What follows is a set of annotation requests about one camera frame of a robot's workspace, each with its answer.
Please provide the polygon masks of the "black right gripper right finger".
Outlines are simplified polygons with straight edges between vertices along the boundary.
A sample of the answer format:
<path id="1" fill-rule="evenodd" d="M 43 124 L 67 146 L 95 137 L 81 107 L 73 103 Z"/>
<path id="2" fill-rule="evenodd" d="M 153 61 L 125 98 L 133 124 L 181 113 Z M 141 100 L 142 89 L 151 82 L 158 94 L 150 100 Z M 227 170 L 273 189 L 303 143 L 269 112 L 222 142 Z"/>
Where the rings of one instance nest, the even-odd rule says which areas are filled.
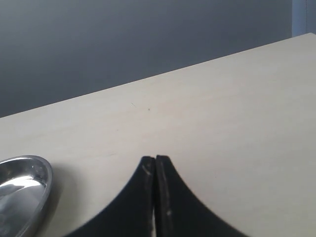
<path id="1" fill-rule="evenodd" d="M 156 156 L 154 182 L 158 237 L 244 237 L 189 189 L 168 156 Z"/>

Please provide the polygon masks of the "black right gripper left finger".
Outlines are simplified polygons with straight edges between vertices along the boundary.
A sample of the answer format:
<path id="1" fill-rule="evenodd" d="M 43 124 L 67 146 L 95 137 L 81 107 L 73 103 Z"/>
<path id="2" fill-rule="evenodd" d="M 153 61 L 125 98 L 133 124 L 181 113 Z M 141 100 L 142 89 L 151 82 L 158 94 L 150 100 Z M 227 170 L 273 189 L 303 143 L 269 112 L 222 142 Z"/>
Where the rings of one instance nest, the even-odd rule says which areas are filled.
<path id="1" fill-rule="evenodd" d="M 142 157 L 121 192 L 69 237 L 150 237 L 153 229 L 155 159 Z"/>

